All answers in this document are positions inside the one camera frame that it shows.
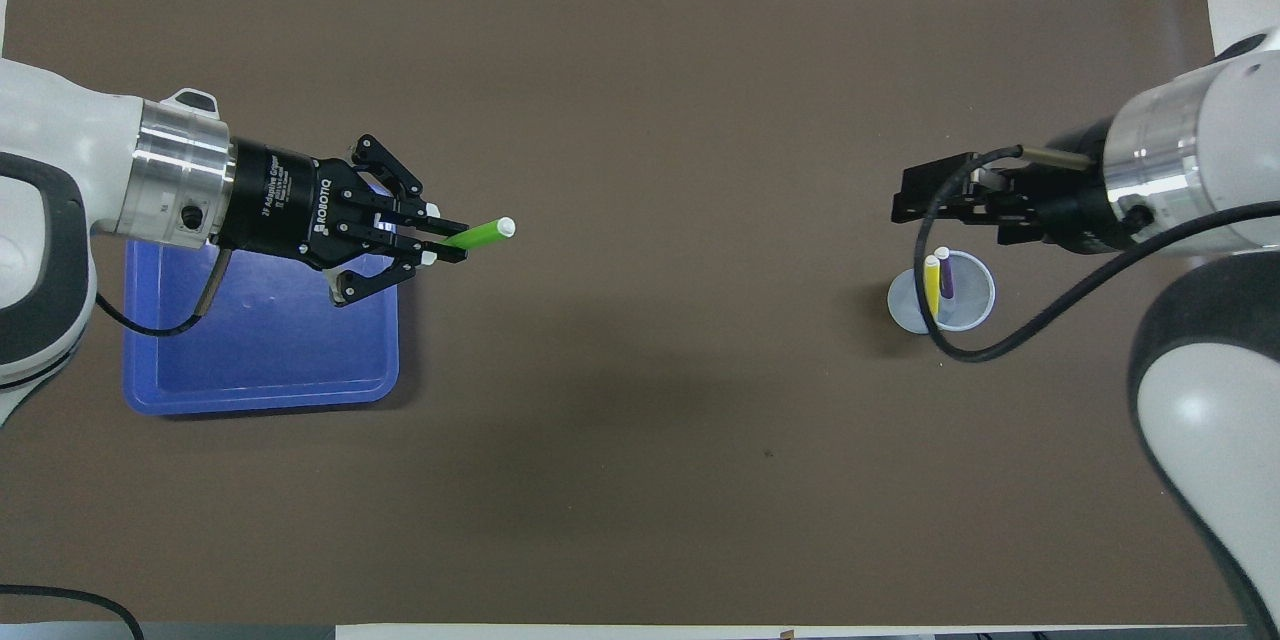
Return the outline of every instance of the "marker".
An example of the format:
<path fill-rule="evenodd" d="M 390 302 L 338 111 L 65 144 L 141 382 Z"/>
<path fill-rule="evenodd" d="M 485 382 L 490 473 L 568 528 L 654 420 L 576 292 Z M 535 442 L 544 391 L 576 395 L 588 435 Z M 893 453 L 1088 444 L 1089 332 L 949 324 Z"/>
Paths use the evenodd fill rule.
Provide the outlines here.
<path fill-rule="evenodd" d="M 955 280 L 951 278 L 951 248 L 947 248 L 946 244 L 943 244 L 943 247 L 933 251 L 933 257 L 938 259 L 938 268 L 942 271 L 942 297 L 950 301 L 956 297 Z"/>
<path fill-rule="evenodd" d="M 933 317 L 938 317 L 940 275 L 938 259 L 934 256 L 924 259 L 924 300 L 928 301 L 929 315 Z"/>
<path fill-rule="evenodd" d="M 516 220 L 499 218 L 494 221 L 485 221 L 484 225 L 472 227 L 470 230 L 462 230 L 457 236 L 449 236 L 449 238 L 440 239 L 440 244 L 451 244 L 451 247 L 470 251 L 471 248 L 479 248 L 480 244 L 506 241 L 509 236 L 515 234 Z"/>

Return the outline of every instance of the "cup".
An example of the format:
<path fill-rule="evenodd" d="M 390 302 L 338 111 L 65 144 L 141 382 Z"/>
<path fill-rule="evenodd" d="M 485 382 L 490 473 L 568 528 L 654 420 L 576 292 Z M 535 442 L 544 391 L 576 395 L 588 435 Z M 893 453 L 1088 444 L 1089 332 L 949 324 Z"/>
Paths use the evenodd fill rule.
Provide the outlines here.
<path fill-rule="evenodd" d="M 951 278 L 955 297 L 938 298 L 938 326 L 951 333 L 964 333 L 982 325 L 996 306 L 996 279 L 991 270 L 972 253 L 951 251 Z M 915 283 L 911 269 L 901 271 L 888 285 L 888 314 L 902 330 L 924 335 L 924 317 L 915 301 Z"/>

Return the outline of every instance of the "yellow marker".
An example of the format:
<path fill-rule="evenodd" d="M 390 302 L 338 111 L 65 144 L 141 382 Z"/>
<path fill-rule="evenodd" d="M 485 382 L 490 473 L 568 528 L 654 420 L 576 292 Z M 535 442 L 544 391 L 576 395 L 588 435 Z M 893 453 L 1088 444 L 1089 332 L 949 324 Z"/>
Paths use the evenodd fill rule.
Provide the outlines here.
<path fill-rule="evenodd" d="M 942 293 L 942 262 L 937 257 L 924 259 L 924 300 L 929 303 L 929 315 L 938 317 L 938 294 Z"/>

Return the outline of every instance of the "silver metal cylinder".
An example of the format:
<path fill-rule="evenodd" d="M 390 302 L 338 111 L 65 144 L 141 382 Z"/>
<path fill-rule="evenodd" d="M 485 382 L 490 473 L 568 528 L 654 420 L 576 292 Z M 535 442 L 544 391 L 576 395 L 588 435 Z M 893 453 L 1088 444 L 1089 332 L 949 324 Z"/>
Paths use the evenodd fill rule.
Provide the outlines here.
<path fill-rule="evenodd" d="M 1210 86 L 1222 65 L 1202 67 L 1139 93 L 1116 113 L 1102 163 L 1107 200 L 1117 220 L 1142 204 L 1155 221 L 1134 234 L 1146 241 L 1161 230 L 1216 210 L 1201 174 L 1199 119 Z M 1230 227 L 1172 244 L 1172 252 L 1215 252 L 1252 247 Z"/>
<path fill-rule="evenodd" d="M 234 178 L 236 157 L 224 122 L 143 101 L 115 232 L 198 248 L 223 224 Z"/>

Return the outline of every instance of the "black cable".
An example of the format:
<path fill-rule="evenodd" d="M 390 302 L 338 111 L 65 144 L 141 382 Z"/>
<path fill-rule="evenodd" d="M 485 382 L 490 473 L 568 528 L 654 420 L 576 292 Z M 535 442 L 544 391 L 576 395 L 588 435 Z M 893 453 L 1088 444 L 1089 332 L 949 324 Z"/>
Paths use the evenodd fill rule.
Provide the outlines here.
<path fill-rule="evenodd" d="M 1196 220 L 1184 221 L 1181 225 L 1171 227 L 1171 229 L 1165 230 L 1152 238 L 1143 239 L 1142 243 L 1134 244 L 1134 247 L 1117 253 L 1116 257 L 1107 261 L 1097 270 L 1084 276 L 1079 280 L 1071 289 L 1061 293 L 1056 301 L 1048 303 L 1048 307 L 1042 308 L 1039 315 L 1030 317 L 1030 320 L 1006 335 L 1002 340 L 996 340 L 996 343 L 979 349 L 964 349 L 957 348 L 947 342 L 942 337 L 942 332 L 938 330 L 938 324 L 933 319 L 933 314 L 928 311 L 928 301 L 924 296 L 924 248 L 928 247 L 929 242 L 929 229 L 933 227 L 933 220 L 937 220 L 938 212 L 942 207 L 942 202 L 950 198 L 951 195 L 959 189 L 960 183 L 964 182 L 965 175 L 970 172 L 979 169 L 979 166 L 988 165 L 988 163 L 995 163 L 1002 160 L 1002 157 L 1020 157 L 1023 148 L 1020 145 L 1012 145 L 1012 147 L 998 148 L 998 151 L 992 151 L 988 154 L 982 154 L 982 156 L 973 157 L 968 163 L 964 163 L 946 183 L 938 188 L 938 192 L 933 195 L 929 201 L 929 207 L 924 211 L 924 218 L 920 221 L 920 233 L 915 238 L 915 253 L 913 257 L 911 266 L 915 268 L 915 300 L 920 308 L 920 316 L 924 320 L 924 326 L 929 333 L 929 338 L 933 339 L 933 344 L 937 344 L 938 349 L 942 349 L 951 358 L 956 358 L 960 362 L 987 362 L 992 358 L 1004 356 L 1025 343 L 1025 340 L 1036 337 L 1037 333 L 1044 329 L 1051 321 L 1056 320 L 1057 316 L 1066 312 L 1074 303 L 1080 302 L 1085 294 L 1092 293 L 1098 289 L 1098 285 L 1106 283 L 1106 280 L 1112 279 L 1120 274 L 1120 271 L 1126 270 L 1126 268 L 1133 266 L 1152 253 L 1167 248 L 1179 241 L 1190 238 L 1190 236 L 1198 236 L 1204 233 L 1204 230 L 1217 229 L 1217 227 L 1225 227 L 1235 224 L 1235 221 L 1244 220 L 1257 220 L 1260 218 L 1275 218 L 1280 216 L 1280 202 L 1262 202 L 1262 204 L 1245 204 L 1240 207 L 1229 207 L 1228 210 L 1220 210 L 1216 212 L 1208 212 L 1197 218 Z"/>
<path fill-rule="evenodd" d="M 92 593 L 86 593 L 83 590 L 70 590 L 68 588 L 55 588 L 51 585 L 0 585 L 0 595 L 27 595 L 36 598 L 63 598 L 68 600 L 79 600 L 82 603 L 90 603 L 100 608 L 109 609 L 110 612 L 118 614 L 120 620 L 124 621 L 124 626 L 129 628 L 129 634 L 133 635 L 133 640 L 146 640 L 142 635 L 142 626 L 138 625 L 138 618 L 133 617 L 129 608 L 125 608 L 120 603 L 110 598 L 104 598 L 101 595 L 95 595 Z"/>
<path fill-rule="evenodd" d="M 172 338 L 173 335 L 179 335 L 191 330 L 205 314 L 209 312 L 209 306 L 214 302 L 214 294 L 218 293 L 218 287 L 223 283 L 223 276 L 227 274 L 227 265 L 232 259 L 232 251 L 229 248 L 220 248 L 218 251 L 218 260 L 214 261 L 212 270 L 209 271 L 209 280 L 205 282 L 205 289 L 200 293 L 200 300 L 196 301 L 196 310 L 191 314 L 191 317 L 183 320 L 179 325 L 174 326 L 146 326 L 138 325 L 137 323 L 129 320 L 124 316 L 119 308 L 115 308 L 113 303 L 108 302 L 102 297 L 102 293 L 97 294 L 96 302 L 97 307 L 102 308 L 102 312 L 111 316 L 111 320 L 119 323 L 123 326 L 128 326 L 129 330 L 138 333 L 141 335 L 147 335 L 151 338 Z"/>
<path fill-rule="evenodd" d="M 110 315 L 111 320 L 119 323 L 123 326 L 128 326 L 129 330 L 133 330 L 134 333 L 138 333 L 141 335 L 151 335 L 152 338 L 170 338 L 173 335 L 186 333 L 187 330 L 191 330 L 193 325 L 200 323 L 200 319 L 202 317 L 200 315 L 192 315 L 191 317 L 187 317 L 187 320 L 183 320 L 180 325 L 174 325 L 174 326 L 138 325 L 137 323 L 133 323 L 132 320 L 125 317 L 123 312 L 118 311 L 118 308 L 115 308 L 113 303 L 108 302 L 108 300 L 102 297 L 102 293 L 97 294 L 97 307 L 102 308 L 102 312 L 105 312 L 106 315 Z"/>

